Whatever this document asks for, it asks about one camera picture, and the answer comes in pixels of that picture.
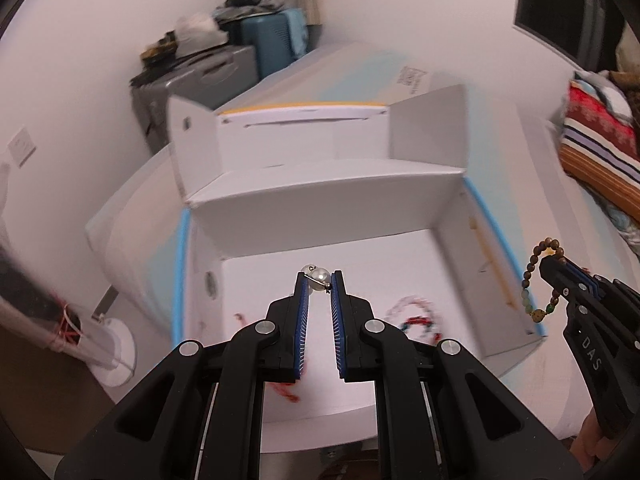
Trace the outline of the person right hand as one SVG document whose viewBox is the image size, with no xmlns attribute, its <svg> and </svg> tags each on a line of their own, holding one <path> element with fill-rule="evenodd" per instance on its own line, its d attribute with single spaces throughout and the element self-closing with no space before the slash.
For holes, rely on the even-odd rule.
<svg viewBox="0 0 640 480">
<path fill-rule="evenodd" d="M 616 441 L 605 437 L 596 412 L 591 410 L 582 423 L 578 436 L 570 445 L 570 454 L 578 460 L 583 471 L 588 471 L 596 460 L 606 460 L 616 445 Z"/>
</svg>

